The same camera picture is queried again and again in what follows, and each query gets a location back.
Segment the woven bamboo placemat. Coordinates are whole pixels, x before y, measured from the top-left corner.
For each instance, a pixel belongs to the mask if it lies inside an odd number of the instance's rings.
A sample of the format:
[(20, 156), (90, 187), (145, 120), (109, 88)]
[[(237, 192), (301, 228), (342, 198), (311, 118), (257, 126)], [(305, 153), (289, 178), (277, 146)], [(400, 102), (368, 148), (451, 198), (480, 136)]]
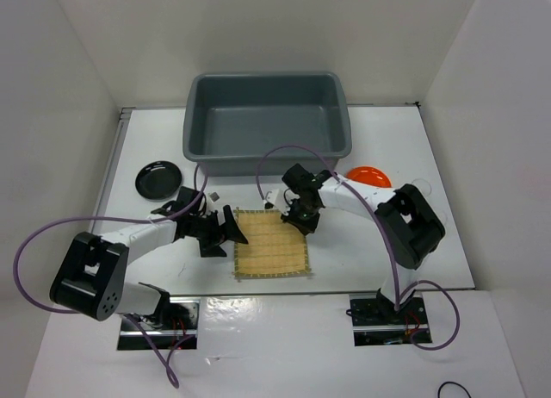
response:
[(234, 211), (246, 244), (234, 246), (237, 279), (302, 277), (311, 273), (306, 238), (275, 210)]

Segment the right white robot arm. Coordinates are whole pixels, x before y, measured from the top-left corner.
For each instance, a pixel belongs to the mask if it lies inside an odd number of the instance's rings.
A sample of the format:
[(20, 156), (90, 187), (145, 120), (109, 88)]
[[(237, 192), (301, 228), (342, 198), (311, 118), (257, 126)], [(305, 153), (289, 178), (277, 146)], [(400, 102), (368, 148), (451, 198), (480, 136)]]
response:
[(417, 270), (445, 236), (443, 223), (423, 193), (410, 183), (393, 189), (358, 183), (328, 170), (314, 175), (299, 164), (288, 169), (282, 181), (294, 195), (265, 201), (303, 235), (316, 231), (326, 208), (374, 222), (391, 262), (390, 282), (378, 290), (377, 313), (387, 323), (399, 321), (407, 312)]

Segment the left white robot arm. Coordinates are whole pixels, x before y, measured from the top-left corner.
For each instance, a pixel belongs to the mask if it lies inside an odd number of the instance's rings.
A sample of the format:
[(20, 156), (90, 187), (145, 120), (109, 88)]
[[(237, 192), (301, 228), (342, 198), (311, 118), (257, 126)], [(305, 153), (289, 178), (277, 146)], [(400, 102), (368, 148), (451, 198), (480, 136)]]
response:
[(176, 199), (153, 210), (144, 223), (104, 234), (79, 233), (53, 280), (49, 297), (98, 321), (113, 314), (132, 314), (151, 328), (162, 328), (178, 313), (170, 293), (149, 283), (127, 282), (127, 267), (186, 237), (198, 241), (203, 258), (225, 257), (221, 246), (227, 241), (248, 242), (230, 206), (221, 211), (210, 209), (203, 193), (183, 186)]

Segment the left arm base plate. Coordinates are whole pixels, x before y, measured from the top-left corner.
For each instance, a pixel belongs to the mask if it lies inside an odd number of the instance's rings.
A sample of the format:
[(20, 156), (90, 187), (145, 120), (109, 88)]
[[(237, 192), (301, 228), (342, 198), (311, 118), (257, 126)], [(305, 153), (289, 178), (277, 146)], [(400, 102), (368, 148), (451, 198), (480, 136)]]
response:
[(123, 317), (117, 341), (118, 351), (146, 351), (150, 345), (143, 336), (144, 331), (160, 351), (196, 350), (198, 323), (201, 309), (199, 297), (176, 296), (170, 299), (173, 315), (163, 323), (153, 323), (146, 317), (134, 316), (138, 329), (129, 319)]

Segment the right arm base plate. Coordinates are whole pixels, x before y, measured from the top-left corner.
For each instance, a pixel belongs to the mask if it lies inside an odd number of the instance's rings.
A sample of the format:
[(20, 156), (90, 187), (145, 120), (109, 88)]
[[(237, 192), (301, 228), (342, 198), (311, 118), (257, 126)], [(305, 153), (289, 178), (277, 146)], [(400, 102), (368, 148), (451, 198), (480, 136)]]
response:
[(411, 336), (419, 344), (432, 343), (420, 295), (414, 295), (398, 313), (379, 294), (350, 295), (346, 314), (350, 317), (355, 346), (409, 345)]

